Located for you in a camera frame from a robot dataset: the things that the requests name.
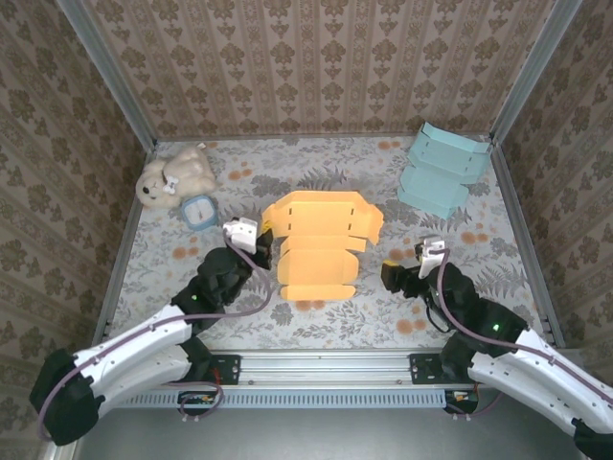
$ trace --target metal frame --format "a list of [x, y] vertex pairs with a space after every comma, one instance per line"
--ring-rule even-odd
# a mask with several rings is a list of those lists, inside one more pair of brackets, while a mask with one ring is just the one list
[[82, 0], [57, 0], [68, 21], [75, 29], [90, 59], [96, 64], [104, 83], [124, 113], [138, 140], [147, 153], [155, 147], [155, 129], [141, 110], [136, 97], [125, 81], [121, 66], [112, 57]]
[[[155, 150], [150, 151], [145, 158], [145, 164], [155, 158], [155, 154]], [[98, 323], [96, 324], [94, 337], [92, 338], [93, 345], [102, 342], [107, 337], [106, 329], [111, 325], [111, 321], [115, 315], [115, 310], [117, 309], [120, 294], [122, 293], [125, 271], [127, 270], [127, 263], [130, 259], [132, 244], [134, 243], [134, 237], [136, 236], [136, 231], [138, 230], [138, 222], [141, 219], [142, 212], [143, 205], [135, 195], [132, 199], [132, 206], [130, 207], [130, 212], [127, 215], [127, 220], [125, 221], [124, 234], [122, 235], [122, 242], [120, 243], [117, 251], [117, 259], [115, 259], [115, 264], [113, 265], [113, 270], [111, 271], [111, 276], [108, 280], [106, 294], [104, 295], [104, 300], [102, 301], [100, 316], [98, 318]]]
[[494, 143], [494, 148], [491, 152], [491, 163], [493, 164], [496, 172], [496, 178], [498, 179], [498, 185], [500, 186], [500, 193], [502, 194], [505, 206], [507, 207], [507, 213], [509, 214], [511, 228], [515, 234], [519, 255], [521, 256], [522, 264], [526, 270], [526, 277], [528, 278], [528, 283], [533, 290], [534, 301], [549, 322], [551, 334], [555, 344], [559, 348], [564, 348], [566, 343], [562, 335], [562, 329], [559, 327], [556, 311], [554, 310], [552, 299], [549, 296], [549, 290], [545, 284], [545, 278], [543, 277], [543, 272], [540, 269], [540, 264], [538, 263], [538, 258], [536, 257], [536, 251], [534, 251], [534, 245], [530, 237], [528, 225], [524, 219], [524, 213], [521, 210], [517, 192], [513, 187], [511, 173], [509, 172], [509, 167], [507, 166], [507, 160], [505, 160], [502, 147], [498, 142]]
[[[261, 134], [258, 136], [184, 136], [178, 139], [166, 137], [157, 138], [157, 142], [213, 142], [213, 141], [253, 141], [269, 139], [344, 139], [348, 137], [375, 137], [375, 138], [394, 138], [394, 137], [417, 137], [419, 131], [388, 131], [388, 132], [322, 132], [319, 134]], [[462, 135], [468, 139], [489, 142], [489, 135], [483, 131], [466, 131]]]
[[[131, 398], [117, 408], [178, 409], [185, 390], [157, 390]], [[206, 409], [212, 402], [190, 402], [185, 409]], [[446, 407], [443, 389], [396, 390], [257, 390], [230, 387], [224, 390], [222, 409], [411, 409]]]
[[[240, 355], [238, 386], [254, 389], [379, 389], [415, 387], [409, 356], [441, 349], [231, 350]], [[465, 389], [472, 385], [417, 385]]]
[[582, 0], [559, 0], [554, 3], [552, 12], [491, 127], [491, 138], [494, 141], [502, 143], [507, 137], [517, 115], [528, 100], [581, 3]]

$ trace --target teddy bear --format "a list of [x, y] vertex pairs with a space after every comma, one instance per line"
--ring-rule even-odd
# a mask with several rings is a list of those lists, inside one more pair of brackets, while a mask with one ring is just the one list
[[147, 164], [136, 182], [136, 196], [151, 208], [173, 208], [183, 198], [209, 194], [216, 179], [204, 153], [206, 146], [183, 149], [171, 160], [153, 160]]

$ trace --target metal corner post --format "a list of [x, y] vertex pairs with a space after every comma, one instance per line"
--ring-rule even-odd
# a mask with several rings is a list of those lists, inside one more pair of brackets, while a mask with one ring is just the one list
[[502, 144], [581, 3], [582, 0], [558, 0], [552, 7], [551, 14], [489, 131], [493, 141]]
[[154, 148], [155, 129], [141, 110], [137, 95], [132, 94], [121, 67], [108, 51], [94, 20], [87, 12], [83, 0], [57, 0], [80, 42], [100, 72], [113, 98], [124, 113], [146, 153]]

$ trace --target clock face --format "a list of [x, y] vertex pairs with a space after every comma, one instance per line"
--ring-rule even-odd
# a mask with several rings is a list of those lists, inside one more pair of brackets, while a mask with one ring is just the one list
[[205, 198], [196, 199], [185, 205], [185, 217], [191, 225], [206, 222], [215, 215], [211, 201]]

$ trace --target black bracket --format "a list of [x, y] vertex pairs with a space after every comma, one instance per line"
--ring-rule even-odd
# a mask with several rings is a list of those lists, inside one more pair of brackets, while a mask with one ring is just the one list
[[447, 407], [445, 407], [443, 410], [447, 414], [470, 415], [477, 410], [477, 405], [479, 404], [479, 394], [475, 390], [445, 390], [444, 400], [447, 403]]
[[411, 381], [414, 385], [446, 383], [474, 383], [471, 379], [452, 379], [446, 375], [438, 353], [416, 353], [409, 355]]
[[[218, 385], [238, 385], [240, 378], [240, 355], [212, 355], [209, 370], [202, 381], [212, 381]], [[177, 396], [177, 404], [186, 400], [185, 404], [209, 406], [215, 400], [217, 390], [181, 391]], [[184, 412], [190, 416], [204, 414], [208, 408], [186, 408]]]

